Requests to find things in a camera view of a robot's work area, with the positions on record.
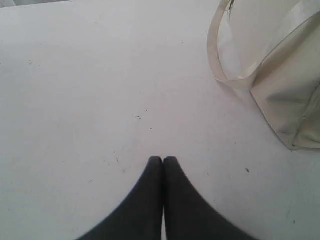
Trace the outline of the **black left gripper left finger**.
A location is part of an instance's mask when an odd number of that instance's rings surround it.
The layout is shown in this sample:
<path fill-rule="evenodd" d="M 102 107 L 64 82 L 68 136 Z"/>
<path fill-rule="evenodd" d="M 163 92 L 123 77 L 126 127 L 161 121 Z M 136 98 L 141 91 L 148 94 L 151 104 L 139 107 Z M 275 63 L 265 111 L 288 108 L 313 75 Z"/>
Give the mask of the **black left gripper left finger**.
<path fill-rule="evenodd" d="M 81 240 L 160 240 L 163 222 L 163 161 L 149 158 L 121 204 Z"/>

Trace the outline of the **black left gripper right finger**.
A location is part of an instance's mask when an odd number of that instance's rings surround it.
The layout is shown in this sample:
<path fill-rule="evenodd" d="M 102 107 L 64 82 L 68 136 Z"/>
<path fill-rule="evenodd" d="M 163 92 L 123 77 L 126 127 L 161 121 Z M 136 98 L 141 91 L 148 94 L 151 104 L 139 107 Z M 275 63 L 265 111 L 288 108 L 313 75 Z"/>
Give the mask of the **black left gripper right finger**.
<path fill-rule="evenodd" d="M 168 240 L 253 240 L 198 193 L 178 159 L 163 160 L 164 219 Z"/>

